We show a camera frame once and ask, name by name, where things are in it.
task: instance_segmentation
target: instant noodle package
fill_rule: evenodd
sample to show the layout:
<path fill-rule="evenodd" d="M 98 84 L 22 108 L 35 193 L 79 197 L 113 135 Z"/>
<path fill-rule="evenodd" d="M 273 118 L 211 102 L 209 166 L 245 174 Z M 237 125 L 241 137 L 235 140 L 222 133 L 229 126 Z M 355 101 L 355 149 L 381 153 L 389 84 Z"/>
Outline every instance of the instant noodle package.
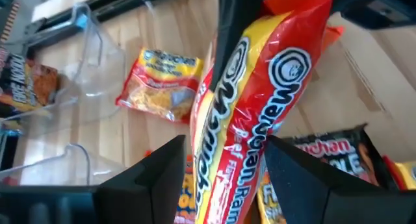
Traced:
<path fill-rule="evenodd" d="M 143 48 L 116 104 L 188 123 L 201 70 L 198 58 Z"/>
<path fill-rule="evenodd" d="M 283 140 L 345 173 L 375 186 L 395 189 L 393 178 L 365 133 L 364 126 Z M 278 198 L 266 171 L 257 190 L 262 224 L 286 223 Z"/>
<path fill-rule="evenodd" d="M 311 78 L 331 0 L 291 1 L 243 32 L 214 92 L 211 71 L 200 85 L 191 113 L 196 223 L 242 223 L 263 179 L 263 142 Z"/>

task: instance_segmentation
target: plastic wrapper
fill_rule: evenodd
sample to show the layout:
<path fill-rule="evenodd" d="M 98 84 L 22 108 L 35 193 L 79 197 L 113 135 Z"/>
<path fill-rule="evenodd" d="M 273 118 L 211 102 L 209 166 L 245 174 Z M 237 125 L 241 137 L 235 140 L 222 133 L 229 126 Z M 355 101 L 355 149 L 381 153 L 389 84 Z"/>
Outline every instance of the plastic wrapper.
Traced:
<path fill-rule="evenodd" d="M 400 190 L 416 190 L 416 162 L 393 162 L 387 156 L 383 159 Z"/>
<path fill-rule="evenodd" d="M 285 138 L 322 162 L 376 186 L 396 190 L 393 178 L 364 131 L 365 125 L 324 134 Z M 257 190 L 262 224 L 286 223 L 268 173 Z"/>
<path fill-rule="evenodd" d="M 330 6 L 331 0 L 307 0 L 253 22 L 214 93 L 201 85 L 192 115 L 206 120 L 191 129 L 196 223 L 243 222 L 263 178 L 263 141 L 279 129 L 311 78 Z"/>
<path fill-rule="evenodd" d="M 145 156 L 149 156 L 151 151 L 146 151 Z M 188 155 L 183 179 L 181 197 L 176 207 L 175 224 L 194 224 L 195 223 L 195 196 L 194 196 L 194 176 L 192 172 L 192 155 Z M 247 216 L 244 223 L 251 223 L 251 216 Z"/>
<path fill-rule="evenodd" d="M 55 68 L 0 47 L 0 118 L 4 120 L 53 104 L 58 80 Z M 10 130 L 20 128 L 16 119 L 4 121 L 3 125 Z"/>
<path fill-rule="evenodd" d="M 340 35 L 342 35 L 343 28 L 342 27 L 327 27 L 324 33 L 324 39 L 322 43 L 322 49 L 325 49 L 328 45 L 333 43 Z M 204 64 L 204 74 L 203 80 L 200 84 L 198 89 L 198 93 L 194 102 L 194 106 L 192 107 L 192 114 L 191 114 L 191 122 L 190 122 L 190 129 L 191 129 L 191 142 L 194 150 L 194 154 L 198 154 L 195 152 L 195 145 L 200 143 L 201 138 L 199 136 L 202 135 L 205 119 L 207 113 L 211 107 L 211 103 L 214 98 L 214 93 L 211 92 L 208 87 L 212 79 L 213 75 L 213 63 L 214 58 L 213 55 L 215 53 L 215 42 L 210 45 L 210 49 L 208 52 L 207 57 L 205 58 Z"/>
<path fill-rule="evenodd" d="M 201 70 L 198 58 L 142 49 L 116 104 L 188 123 Z"/>

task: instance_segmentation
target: maruchan logo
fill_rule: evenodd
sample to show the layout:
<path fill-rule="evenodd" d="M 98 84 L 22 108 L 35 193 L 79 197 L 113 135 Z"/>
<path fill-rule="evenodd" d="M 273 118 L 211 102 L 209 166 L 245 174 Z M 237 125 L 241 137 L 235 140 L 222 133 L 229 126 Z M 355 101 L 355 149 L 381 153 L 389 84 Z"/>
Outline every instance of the maruchan logo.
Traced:
<path fill-rule="evenodd" d="M 215 90 L 213 107 L 205 122 L 205 134 L 203 135 L 201 149 L 196 159 L 196 213 L 202 204 L 202 196 L 205 191 L 211 189 L 209 180 L 209 167 L 213 162 L 213 155 L 218 145 L 222 119 L 229 117 L 230 104 L 237 98 L 237 84 L 246 71 L 246 57 L 250 41 L 247 37 L 241 38 L 236 49 L 231 55 L 224 74 Z"/>
<path fill-rule="evenodd" d="M 240 171 L 237 189 L 244 187 L 250 191 L 251 186 L 245 186 L 245 184 L 253 180 L 255 176 L 261 158 L 259 150 L 262 149 L 263 142 L 266 140 L 267 131 L 273 127 L 274 122 L 284 113 L 286 108 L 291 107 L 294 96 L 302 89 L 303 80 L 310 69 L 309 53 L 295 47 L 286 48 L 270 61 L 268 76 L 276 89 L 263 107 L 258 117 L 259 123 L 252 129 L 253 136 L 248 140 L 249 150 Z M 230 212 L 227 223 L 235 223 L 235 219 L 231 219 L 231 217 Z"/>
<path fill-rule="evenodd" d="M 321 141 L 296 145 L 310 155 L 321 158 L 323 156 L 347 155 L 356 151 L 347 139 Z"/>
<path fill-rule="evenodd" d="M 145 50 L 144 51 L 144 60 L 148 61 L 153 57 L 157 57 L 160 60 L 163 61 L 169 61 L 173 64 L 184 64 L 184 65 L 189 65 L 189 66 L 195 66 L 196 63 L 196 59 L 195 58 L 186 58 L 183 56 L 179 56 L 179 55 L 171 55 L 159 50 Z"/>

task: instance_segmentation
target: yellow noodle packet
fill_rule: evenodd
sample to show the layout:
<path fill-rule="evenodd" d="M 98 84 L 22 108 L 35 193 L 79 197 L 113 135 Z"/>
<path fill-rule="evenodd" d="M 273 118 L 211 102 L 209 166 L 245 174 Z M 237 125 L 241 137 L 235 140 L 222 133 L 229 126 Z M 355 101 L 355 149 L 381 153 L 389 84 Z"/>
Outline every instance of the yellow noodle packet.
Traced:
<path fill-rule="evenodd" d="M 189 123 L 202 61 L 143 48 L 116 104 Z"/>

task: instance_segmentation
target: spicy noodle package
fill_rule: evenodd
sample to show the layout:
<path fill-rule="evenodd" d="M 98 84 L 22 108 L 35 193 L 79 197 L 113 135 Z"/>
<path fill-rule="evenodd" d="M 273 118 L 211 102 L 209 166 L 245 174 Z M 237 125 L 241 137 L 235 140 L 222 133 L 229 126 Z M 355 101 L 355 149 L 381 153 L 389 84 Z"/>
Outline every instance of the spicy noodle package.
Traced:
<path fill-rule="evenodd" d="M 116 104 L 188 123 L 201 69 L 200 59 L 142 49 Z"/>
<path fill-rule="evenodd" d="M 311 78 L 331 1 L 284 0 L 284 11 L 246 28 L 214 92 L 206 74 L 190 122 L 196 223 L 243 221 L 263 178 L 263 142 Z"/>

